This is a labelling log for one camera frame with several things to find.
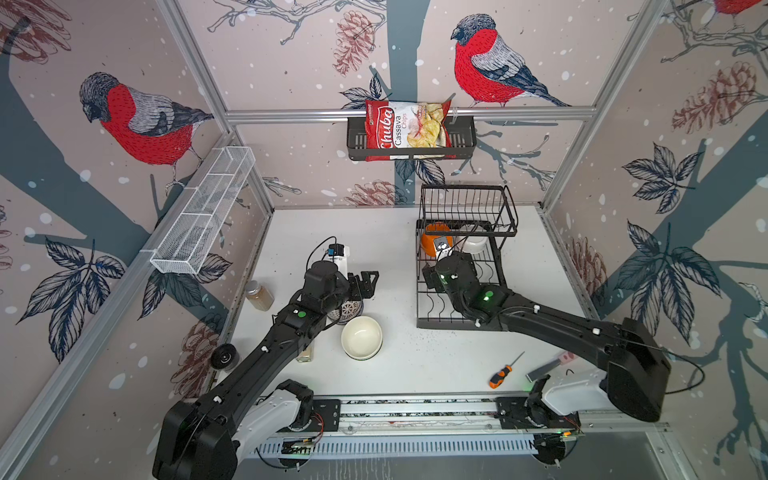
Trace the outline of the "orange plastic bowl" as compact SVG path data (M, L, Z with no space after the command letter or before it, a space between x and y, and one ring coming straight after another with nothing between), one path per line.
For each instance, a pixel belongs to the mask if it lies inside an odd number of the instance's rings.
M454 237L448 235L451 228L442 222L430 223L424 228L420 237L420 244L424 253L433 259L450 250L454 244Z

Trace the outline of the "cream ceramic bowl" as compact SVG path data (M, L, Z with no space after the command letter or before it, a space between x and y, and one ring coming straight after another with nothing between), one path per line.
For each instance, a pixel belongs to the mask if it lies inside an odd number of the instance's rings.
M378 354L383 346L380 324L369 316L350 320L341 333L341 345L345 354L357 361L366 361Z

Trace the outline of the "white plastic bowl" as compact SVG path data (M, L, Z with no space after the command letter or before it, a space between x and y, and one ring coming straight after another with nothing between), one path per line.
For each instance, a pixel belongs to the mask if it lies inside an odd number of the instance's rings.
M471 255L479 255L483 253L488 245L488 238L484 236L469 236L462 245L461 251Z

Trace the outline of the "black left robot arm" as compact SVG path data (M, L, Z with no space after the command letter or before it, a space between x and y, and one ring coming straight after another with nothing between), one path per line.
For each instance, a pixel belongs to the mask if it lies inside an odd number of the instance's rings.
M287 380L268 397L276 376L325 329L343 303L370 299L379 274L343 274L328 260L304 273L304 283L276 315L263 340L215 388L165 415L152 467L157 479L231 479L243 450L311 414L312 391Z

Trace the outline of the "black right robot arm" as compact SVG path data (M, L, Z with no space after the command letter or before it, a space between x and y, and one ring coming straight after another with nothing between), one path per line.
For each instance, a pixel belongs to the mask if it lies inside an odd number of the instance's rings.
M606 373L600 388L619 411L645 422L660 419L671 364L643 324L590 320L482 283L466 253L426 265L422 275L427 288L446 294L475 327L526 335L573 353Z

